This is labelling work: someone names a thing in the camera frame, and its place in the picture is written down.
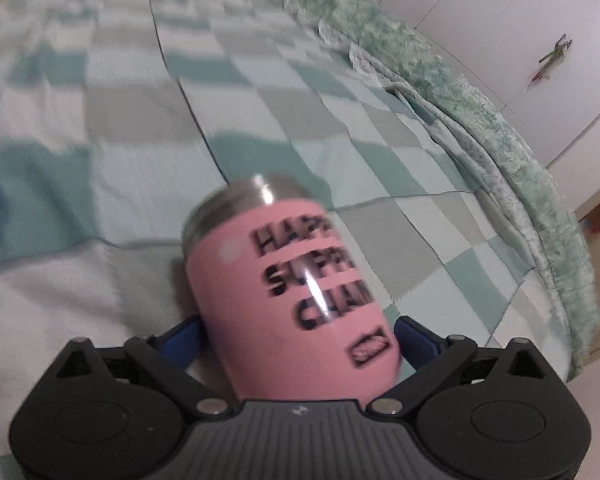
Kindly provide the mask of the pink steel cup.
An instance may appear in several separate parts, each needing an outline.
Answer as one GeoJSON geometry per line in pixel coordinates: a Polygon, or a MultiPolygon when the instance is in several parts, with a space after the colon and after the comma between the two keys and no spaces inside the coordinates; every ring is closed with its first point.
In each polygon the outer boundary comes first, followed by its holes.
{"type": "Polygon", "coordinates": [[[399,346],[370,286],[295,180],[258,174],[210,196],[185,223],[183,254],[238,399],[366,405],[396,381],[399,346]]]}

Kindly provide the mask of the green floral duvet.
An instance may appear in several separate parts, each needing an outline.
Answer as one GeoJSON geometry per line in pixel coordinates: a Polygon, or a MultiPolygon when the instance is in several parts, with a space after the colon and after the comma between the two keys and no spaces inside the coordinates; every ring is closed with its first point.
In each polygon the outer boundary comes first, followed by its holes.
{"type": "Polygon", "coordinates": [[[576,378],[600,326],[594,269],[576,216],[526,142],[486,96],[452,74],[419,32],[377,3],[279,1],[302,22],[363,50],[365,63],[457,140],[470,171],[526,239],[568,334],[568,376],[576,378]]]}

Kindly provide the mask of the checkered green bed sheet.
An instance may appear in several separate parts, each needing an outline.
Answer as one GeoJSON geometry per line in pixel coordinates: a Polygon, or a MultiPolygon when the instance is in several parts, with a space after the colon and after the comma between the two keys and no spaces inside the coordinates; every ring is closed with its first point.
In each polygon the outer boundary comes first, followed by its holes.
{"type": "Polygon", "coordinates": [[[288,174],[388,320],[498,348],[570,342],[467,155],[273,0],[0,2],[0,425],[73,336],[113,346],[192,308],[189,213],[288,174]]]}

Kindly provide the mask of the green hanging ornament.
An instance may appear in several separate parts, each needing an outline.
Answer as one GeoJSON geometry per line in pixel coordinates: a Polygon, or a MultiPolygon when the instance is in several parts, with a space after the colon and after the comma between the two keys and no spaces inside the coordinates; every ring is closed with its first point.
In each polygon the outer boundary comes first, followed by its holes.
{"type": "Polygon", "coordinates": [[[555,43],[550,52],[539,59],[539,68],[529,80],[528,87],[531,88],[543,80],[549,80],[555,68],[564,62],[564,59],[573,43],[572,38],[563,34],[555,43]]]}

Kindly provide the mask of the white wardrobe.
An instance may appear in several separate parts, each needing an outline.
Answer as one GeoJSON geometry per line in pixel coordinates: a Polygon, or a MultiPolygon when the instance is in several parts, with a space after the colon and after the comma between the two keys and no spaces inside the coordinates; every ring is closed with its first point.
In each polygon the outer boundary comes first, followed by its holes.
{"type": "Polygon", "coordinates": [[[600,114],[600,0],[374,0],[474,77],[549,164],[600,114]],[[539,59],[573,39],[549,80],[539,59]]]}

